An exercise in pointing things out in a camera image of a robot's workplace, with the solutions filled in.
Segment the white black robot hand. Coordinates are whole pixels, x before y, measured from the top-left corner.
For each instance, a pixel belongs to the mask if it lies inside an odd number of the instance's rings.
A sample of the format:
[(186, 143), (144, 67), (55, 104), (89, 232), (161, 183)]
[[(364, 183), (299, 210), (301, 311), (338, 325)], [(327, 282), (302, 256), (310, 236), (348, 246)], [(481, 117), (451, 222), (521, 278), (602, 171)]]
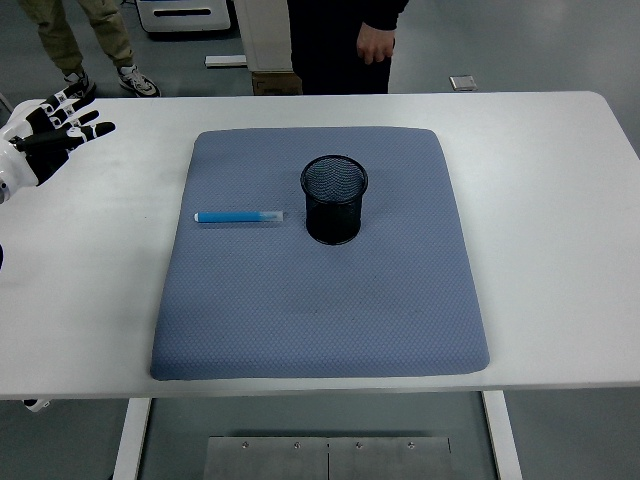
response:
[(44, 100), (17, 108), (1, 127), (1, 201), (20, 189), (47, 182), (72, 151), (110, 134), (116, 125), (88, 111), (88, 97), (67, 87)]

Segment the person's hand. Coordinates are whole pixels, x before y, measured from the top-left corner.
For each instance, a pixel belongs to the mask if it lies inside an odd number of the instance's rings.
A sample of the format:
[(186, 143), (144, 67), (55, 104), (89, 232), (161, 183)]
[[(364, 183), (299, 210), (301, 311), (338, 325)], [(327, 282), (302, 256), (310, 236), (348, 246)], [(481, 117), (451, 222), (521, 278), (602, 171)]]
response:
[(390, 59), (394, 53), (394, 46), (394, 30), (380, 30), (362, 23), (356, 40), (356, 51), (366, 65)]

